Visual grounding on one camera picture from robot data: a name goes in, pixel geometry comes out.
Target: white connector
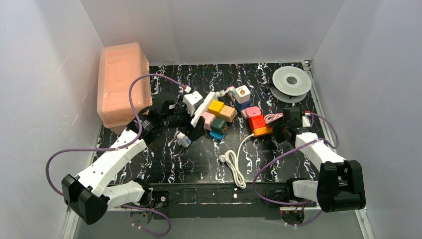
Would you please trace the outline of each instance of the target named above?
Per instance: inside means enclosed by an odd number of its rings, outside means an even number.
[[[184,133],[179,133],[177,135],[177,144],[187,148],[189,145],[191,145],[191,142],[192,141]]]
[[[183,96],[183,103],[186,104],[188,114],[194,115],[195,109],[204,101],[198,91]]]
[[[311,127],[311,122],[307,116],[302,116],[302,127]]]
[[[186,93],[190,93],[190,92],[191,92],[191,90],[192,90],[192,88],[190,88],[189,86],[186,86],[186,89],[185,89],[185,92],[186,92]]]

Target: blue block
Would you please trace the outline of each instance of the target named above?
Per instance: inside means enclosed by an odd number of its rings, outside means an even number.
[[[241,104],[239,104],[239,102],[237,102],[237,100],[236,100],[236,99],[234,100],[234,104],[236,105],[236,107],[237,107],[240,111],[242,111],[242,110],[244,110],[244,109],[246,109],[246,108],[249,108],[251,103],[252,103],[252,99],[249,99],[249,100],[248,100],[248,101],[246,101],[245,103],[241,103]]]
[[[215,138],[215,139],[217,139],[217,140],[222,140],[223,138],[224,138],[224,136],[225,136],[225,133],[223,133],[223,134],[218,134],[218,133],[216,133],[216,132],[210,132],[210,135],[211,135],[211,137],[213,137],[213,138]]]

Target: gray tape roll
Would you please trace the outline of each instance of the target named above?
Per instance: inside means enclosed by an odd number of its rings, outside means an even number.
[[[309,75],[294,66],[285,66],[277,69],[273,74],[274,87],[288,96],[306,94],[312,86]]]
[[[273,93],[274,97],[276,97],[277,99],[279,99],[283,102],[286,102],[286,103],[297,103],[297,102],[302,101],[306,97],[306,94],[303,94],[301,96],[288,96],[288,95],[285,95],[285,94],[279,92],[274,87],[271,87],[270,91],[271,91],[271,93]]]

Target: pink block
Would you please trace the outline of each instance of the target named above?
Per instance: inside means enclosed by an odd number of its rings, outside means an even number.
[[[261,115],[261,110],[258,106],[253,106],[245,109],[248,118]]]
[[[202,116],[205,118],[204,129],[211,131],[211,123],[215,119],[215,115],[204,112]]]
[[[246,110],[247,110],[247,109],[244,109],[244,110],[240,111],[240,113],[242,114],[242,116],[243,116],[245,119],[249,118],[249,117],[248,117],[248,115],[246,114]]]

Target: gray floor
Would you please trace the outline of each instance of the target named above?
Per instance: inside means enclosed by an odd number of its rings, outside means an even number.
[[[316,210],[306,212],[312,217]],[[313,223],[294,229],[268,222],[260,218],[184,218],[172,219],[171,231],[162,238],[171,239],[362,239],[362,233],[354,211],[323,213]],[[153,220],[148,227],[163,232],[165,220]],[[93,225],[79,220],[76,239],[156,238],[145,231],[132,227],[129,211],[109,211]]]

